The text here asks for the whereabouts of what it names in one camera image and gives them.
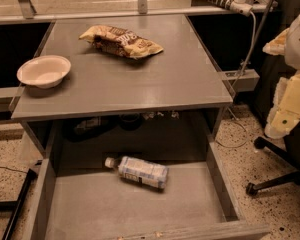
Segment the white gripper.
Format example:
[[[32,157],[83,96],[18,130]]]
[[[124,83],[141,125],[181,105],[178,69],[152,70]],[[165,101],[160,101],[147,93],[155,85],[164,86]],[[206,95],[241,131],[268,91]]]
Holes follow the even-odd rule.
[[[276,56],[285,53],[285,63],[300,70],[300,14],[273,40],[266,43],[264,53]],[[300,122],[300,73],[291,78],[281,77],[275,89],[273,107],[270,109],[265,134],[280,139]]]

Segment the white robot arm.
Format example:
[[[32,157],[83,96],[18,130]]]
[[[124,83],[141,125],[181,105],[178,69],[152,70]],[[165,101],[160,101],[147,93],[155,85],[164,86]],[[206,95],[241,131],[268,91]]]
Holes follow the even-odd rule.
[[[270,55],[282,55],[285,64],[296,70],[289,79],[279,79],[273,107],[267,118],[265,134],[279,139],[288,135],[300,122],[300,14],[289,28],[268,42],[263,51]]]

